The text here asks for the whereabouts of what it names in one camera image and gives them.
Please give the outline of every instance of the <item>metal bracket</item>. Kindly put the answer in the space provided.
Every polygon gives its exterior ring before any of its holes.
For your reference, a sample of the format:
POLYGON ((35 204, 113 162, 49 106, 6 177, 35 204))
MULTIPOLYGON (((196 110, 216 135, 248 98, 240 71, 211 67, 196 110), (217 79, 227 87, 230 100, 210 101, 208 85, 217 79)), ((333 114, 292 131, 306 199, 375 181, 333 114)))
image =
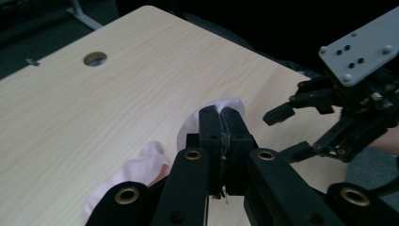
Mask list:
POLYGON ((345 87, 353 87, 399 52, 399 7, 321 47, 320 58, 345 87))

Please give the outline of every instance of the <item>black plastic part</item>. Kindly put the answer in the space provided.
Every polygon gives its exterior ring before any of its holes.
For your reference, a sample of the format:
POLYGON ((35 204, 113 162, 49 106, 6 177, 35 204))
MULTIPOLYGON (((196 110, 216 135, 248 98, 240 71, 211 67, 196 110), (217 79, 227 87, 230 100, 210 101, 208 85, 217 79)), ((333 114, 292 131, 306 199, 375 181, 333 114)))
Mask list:
POLYGON ((206 225, 208 173, 209 155, 203 149, 179 151, 151 225, 206 225))
POLYGON ((257 148, 257 144, 238 111, 226 107, 220 112, 220 118, 230 142, 225 179, 226 192, 229 195, 243 196, 247 187, 247 157, 251 150, 257 148))
POLYGON ((158 206, 159 199, 161 198, 162 192, 164 192, 165 183, 168 180, 168 176, 164 177, 154 185, 149 187, 151 193, 152 206, 158 206))
POLYGON ((328 76, 316 76, 308 81, 298 83, 298 93, 311 92, 317 89, 330 89, 334 86, 334 82, 328 76))
POLYGON ((344 225, 279 153, 253 150, 247 165, 274 225, 344 225))
POLYGON ((280 153, 289 163, 300 162, 304 159, 316 155, 316 152, 313 150, 313 147, 309 145, 309 143, 306 141, 302 141, 290 148, 281 151, 280 153))
POLYGON ((320 137, 314 147, 318 155, 329 156, 350 162, 358 153, 387 131, 387 121, 383 116, 353 119, 342 114, 341 119, 320 137))
POLYGON ((322 115, 334 113, 331 105, 333 105, 333 92, 331 89, 301 92, 296 94, 291 100, 291 106, 294 108, 314 106, 322 115))
POLYGON ((273 218, 264 203, 254 202, 254 199, 244 198, 244 209, 251 226, 273 225, 273 218))
POLYGON ((347 225, 397 226, 399 214, 373 192, 349 183, 332 185, 327 201, 347 225))
POLYGON ((199 134, 187 134, 185 139, 186 148, 195 148, 200 146, 200 135, 199 134))
POLYGON ((219 113, 214 105, 204 107, 199 111, 199 146, 209 154, 209 193, 219 195, 222 187, 221 156, 224 134, 222 133, 219 113))
POLYGON ((149 225, 155 207, 152 204, 151 192, 146 186, 136 182, 123 182, 113 186, 105 193, 91 213, 86 226, 149 225), (130 190, 126 191, 126 196, 137 195, 138 198, 134 202, 126 204, 116 202, 117 194, 122 189, 131 187, 134 187, 138 194, 134 194, 130 190))
POLYGON ((287 120, 295 114, 293 108, 290 103, 282 104, 273 110, 268 111, 263 116, 263 121, 268 125, 274 125, 276 123, 287 120))

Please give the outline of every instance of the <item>white cloth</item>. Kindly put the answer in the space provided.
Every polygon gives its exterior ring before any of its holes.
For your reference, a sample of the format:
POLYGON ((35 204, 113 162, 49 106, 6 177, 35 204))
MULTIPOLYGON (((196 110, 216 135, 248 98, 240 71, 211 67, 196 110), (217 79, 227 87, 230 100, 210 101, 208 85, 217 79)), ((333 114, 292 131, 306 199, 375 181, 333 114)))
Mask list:
MULTIPOLYGON (((245 116, 244 104, 238 98, 216 100, 200 107, 187 118, 180 129, 177 136, 177 151, 185 148, 187 134, 197 134, 199 132, 199 111, 209 105, 214 105, 218 112, 225 107, 230 107, 237 110, 242 118, 245 116)), ((167 176, 170 172, 170 168, 171 163, 168 157, 164 155, 162 144, 157 141, 148 142, 140 151, 139 159, 126 162, 117 174, 99 186, 88 197, 84 207, 85 218, 88 219, 94 207, 111 187, 126 181, 138 182, 150 186, 167 176)))

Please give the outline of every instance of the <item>round hole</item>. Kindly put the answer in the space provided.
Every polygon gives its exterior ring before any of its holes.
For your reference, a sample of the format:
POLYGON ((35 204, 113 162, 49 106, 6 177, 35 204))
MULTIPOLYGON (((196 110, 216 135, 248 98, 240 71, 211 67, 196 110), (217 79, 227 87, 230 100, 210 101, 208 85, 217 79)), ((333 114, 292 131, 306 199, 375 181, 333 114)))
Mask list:
POLYGON ((345 153, 345 150, 344 149, 339 149, 338 151, 337 151, 337 154, 344 154, 345 153))
POLYGON ((325 225, 326 224, 323 217, 315 212, 306 213, 305 219, 313 225, 325 225))
POLYGON ((96 67, 106 61, 106 54, 103 52, 94 52, 83 58, 83 62, 89 67, 96 67))
POLYGON ((275 156, 270 152, 259 152, 258 157, 263 160, 273 160, 275 158, 275 156))
POLYGON ((181 210, 176 210, 169 215, 170 222, 174 224, 181 224, 185 221, 185 213, 181 210))
POLYGON ((184 157, 188 160, 197 160, 200 159, 201 153, 197 151, 189 151, 184 154, 184 157))
POLYGON ((115 202, 119 204, 130 204, 138 199, 140 192, 135 186, 123 187, 117 195, 115 202))
POLYGON ((351 202, 355 205, 367 206, 370 204, 370 200, 367 198, 367 196, 350 187, 343 187, 341 189, 341 196, 348 202, 351 202))

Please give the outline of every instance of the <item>dark floor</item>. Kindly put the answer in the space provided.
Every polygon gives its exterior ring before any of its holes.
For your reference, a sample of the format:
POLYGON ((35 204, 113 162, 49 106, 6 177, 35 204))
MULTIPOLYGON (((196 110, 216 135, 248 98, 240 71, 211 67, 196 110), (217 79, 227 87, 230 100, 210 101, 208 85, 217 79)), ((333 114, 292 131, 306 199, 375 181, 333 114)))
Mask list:
MULTIPOLYGON (((20 0, 0 7, 0 79, 79 40, 93 30, 67 11, 68 0, 20 0)), ((105 25, 119 18, 114 0, 80 0, 82 10, 105 25)))

